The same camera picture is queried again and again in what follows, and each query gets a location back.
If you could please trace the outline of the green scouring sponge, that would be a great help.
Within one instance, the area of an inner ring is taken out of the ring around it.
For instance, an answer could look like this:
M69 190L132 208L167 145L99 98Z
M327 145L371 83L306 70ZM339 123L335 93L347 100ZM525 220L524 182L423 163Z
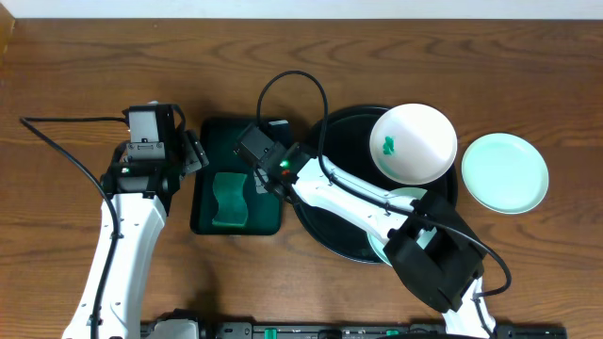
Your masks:
M218 172L213 181L212 190L218 203L218 211L212 219L216 227L242 228L249 217L248 206L244 198L244 185L247 175L244 173Z

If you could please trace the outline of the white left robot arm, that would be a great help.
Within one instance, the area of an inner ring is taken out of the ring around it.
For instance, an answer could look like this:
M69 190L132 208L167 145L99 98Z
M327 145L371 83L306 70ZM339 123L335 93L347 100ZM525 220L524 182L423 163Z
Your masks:
M65 338L140 338L141 307L156 241L171 204L165 176L200 170L208 160L192 130L177 145L182 162L171 166L153 160L146 142L126 143L116 150L102 177L102 229L80 306Z

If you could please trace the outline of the white plate front green stain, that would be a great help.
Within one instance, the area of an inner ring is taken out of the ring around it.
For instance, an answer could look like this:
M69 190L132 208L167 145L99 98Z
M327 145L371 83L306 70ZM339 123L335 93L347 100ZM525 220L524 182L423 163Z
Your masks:
M416 199L421 199L426 192L427 192L426 189L419 188L419 187L403 187L403 188L398 188L398 189L394 190L394 193L399 193L399 194L405 195L405 196L411 196ZM431 240L433 239L433 237L436 235L436 233L437 233L436 228L433 228L431 231L421 230L419 232L418 236L416 237L416 243L419 245L419 247L421 249L425 250L426 247L431 242ZM385 264L390 266L391 263L389 262L388 258L386 257L386 255L383 251L384 244L377 237L373 236L372 234L367 234L367 240L368 240L370 247L376 253L376 255Z

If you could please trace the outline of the black rectangular water tray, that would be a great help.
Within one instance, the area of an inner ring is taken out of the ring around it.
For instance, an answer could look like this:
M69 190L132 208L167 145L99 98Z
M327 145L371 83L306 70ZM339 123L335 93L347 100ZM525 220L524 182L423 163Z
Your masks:
M255 171L234 152L236 138L253 121L244 118L210 118L201 127L201 144L209 165L196 174L190 229L195 234L273 235L282 221L283 204L267 192ZM212 219L218 211L212 185L218 172L244 173L244 198L249 217L242 228L216 227Z

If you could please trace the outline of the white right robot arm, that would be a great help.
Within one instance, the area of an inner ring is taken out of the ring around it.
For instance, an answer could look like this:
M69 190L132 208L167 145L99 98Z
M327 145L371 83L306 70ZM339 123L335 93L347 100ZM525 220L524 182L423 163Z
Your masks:
M343 218L377 238L403 285L441 313L446 331L490 338L496 322L484 305L483 264L492 250L439 195L386 191L317 156L301 144L268 140L253 146L251 166L266 188Z

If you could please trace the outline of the white plate with green stain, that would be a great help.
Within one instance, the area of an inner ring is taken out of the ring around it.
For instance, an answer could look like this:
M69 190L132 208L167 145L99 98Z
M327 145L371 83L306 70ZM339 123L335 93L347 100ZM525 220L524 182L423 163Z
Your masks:
M466 149L461 173L470 195L507 215L526 213L546 197L549 172L541 153L525 139L506 133L479 137Z

